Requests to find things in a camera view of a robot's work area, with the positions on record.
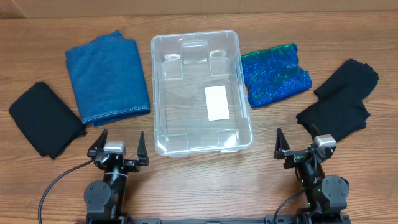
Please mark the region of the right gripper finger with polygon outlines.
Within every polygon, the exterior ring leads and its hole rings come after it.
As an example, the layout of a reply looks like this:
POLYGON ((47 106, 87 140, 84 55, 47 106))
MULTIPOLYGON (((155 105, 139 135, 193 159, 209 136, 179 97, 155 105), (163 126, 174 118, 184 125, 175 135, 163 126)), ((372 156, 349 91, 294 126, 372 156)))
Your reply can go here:
POLYGON ((315 139, 317 136, 322 135, 322 133, 319 131, 319 129, 316 127, 314 123, 310 125, 310 135, 312 139, 315 139))
POLYGON ((276 145, 275 145, 275 151, 281 151, 281 150, 290 150, 289 144, 282 132, 281 128, 277 128, 277 139, 276 139, 276 145))

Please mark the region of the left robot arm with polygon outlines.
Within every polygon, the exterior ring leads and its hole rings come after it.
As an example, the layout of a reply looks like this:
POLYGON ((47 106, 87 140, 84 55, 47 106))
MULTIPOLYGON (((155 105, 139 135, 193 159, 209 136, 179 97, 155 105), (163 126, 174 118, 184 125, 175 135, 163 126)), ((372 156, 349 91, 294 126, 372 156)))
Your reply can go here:
POLYGON ((87 223, 131 223, 128 213, 123 212, 128 174, 139 172, 141 166, 149 164, 144 133, 137 147, 137 159, 126 159, 123 141, 108 141, 105 129, 88 149, 87 156, 104 172, 102 180, 90 183, 84 192, 87 206, 87 223))

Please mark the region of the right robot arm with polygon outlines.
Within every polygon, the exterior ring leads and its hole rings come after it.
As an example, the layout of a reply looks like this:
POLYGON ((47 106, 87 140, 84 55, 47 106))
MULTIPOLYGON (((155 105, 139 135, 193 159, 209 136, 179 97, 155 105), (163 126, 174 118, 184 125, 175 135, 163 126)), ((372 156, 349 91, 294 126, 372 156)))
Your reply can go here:
POLYGON ((285 169, 295 169, 297 180, 303 189, 281 203, 271 223, 350 223, 349 216, 343 215, 347 208, 349 182, 338 175, 325 175, 321 163, 330 159, 336 149, 336 140, 330 134, 320 134, 313 124, 310 128, 313 142, 306 149, 293 151, 282 132, 277 129, 274 159, 283 159, 285 169), (283 218, 279 212, 289 202, 304 194, 307 208, 300 208, 291 217, 283 218))

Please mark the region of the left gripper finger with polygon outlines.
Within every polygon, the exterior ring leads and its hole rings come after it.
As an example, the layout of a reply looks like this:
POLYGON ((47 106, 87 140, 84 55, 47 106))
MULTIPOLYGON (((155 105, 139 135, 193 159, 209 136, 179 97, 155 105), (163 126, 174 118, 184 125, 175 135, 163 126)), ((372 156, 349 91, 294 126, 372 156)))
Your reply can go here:
POLYGON ((90 147, 90 150, 102 150, 106 144, 108 136, 108 130, 104 129, 99 138, 90 147))
POLYGON ((139 144, 137 147, 137 156, 139 161, 147 161, 148 160, 148 155, 147 155, 147 149, 145 145, 145 136, 144 132, 141 132, 140 139, 139 139, 139 144))

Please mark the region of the blue green sequin cloth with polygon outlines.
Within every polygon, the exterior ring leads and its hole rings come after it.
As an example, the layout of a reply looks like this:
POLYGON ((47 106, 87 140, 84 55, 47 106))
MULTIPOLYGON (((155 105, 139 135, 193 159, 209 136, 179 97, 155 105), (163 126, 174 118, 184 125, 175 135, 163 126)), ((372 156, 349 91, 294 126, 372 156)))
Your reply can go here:
POLYGON ((259 108, 285 100, 312 87, 296 44, 280 45, 241 56, 248 102, 259 108))

